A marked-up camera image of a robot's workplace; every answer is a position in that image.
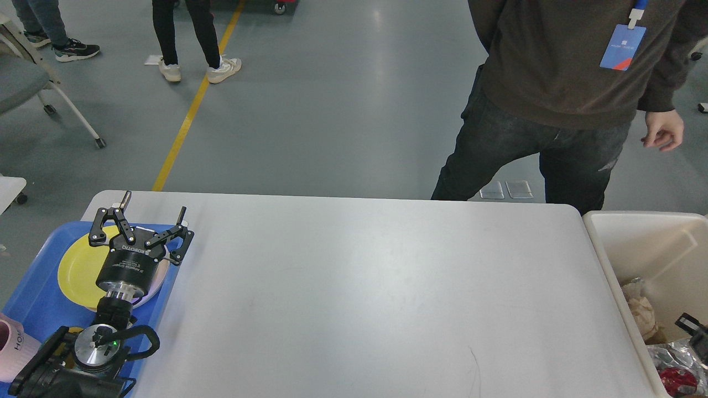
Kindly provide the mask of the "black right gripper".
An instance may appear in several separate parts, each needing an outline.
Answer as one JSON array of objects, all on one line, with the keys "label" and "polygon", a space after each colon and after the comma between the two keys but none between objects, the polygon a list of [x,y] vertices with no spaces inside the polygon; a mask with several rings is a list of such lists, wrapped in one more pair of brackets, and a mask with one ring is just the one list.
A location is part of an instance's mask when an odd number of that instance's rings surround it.
[{"label": "black right gripper", "polygon": [[690,347],[695,353],[695,357],[702,365],[707,365],[707,330],[693,316],[684,312],[675,321],[675,325],[692,336],[690,338]]}]

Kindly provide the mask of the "person's hand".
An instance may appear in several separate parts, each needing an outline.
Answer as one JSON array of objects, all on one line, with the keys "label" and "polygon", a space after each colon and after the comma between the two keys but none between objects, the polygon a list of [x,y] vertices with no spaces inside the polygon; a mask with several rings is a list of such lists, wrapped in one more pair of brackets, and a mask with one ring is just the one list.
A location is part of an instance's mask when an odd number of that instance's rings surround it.
[{"label": "person's hand", "polygon": [[641,139],[645,148],[672,151],[684,141],[685,124],[676,110],[666,112],[646,112],[647,133]]}]

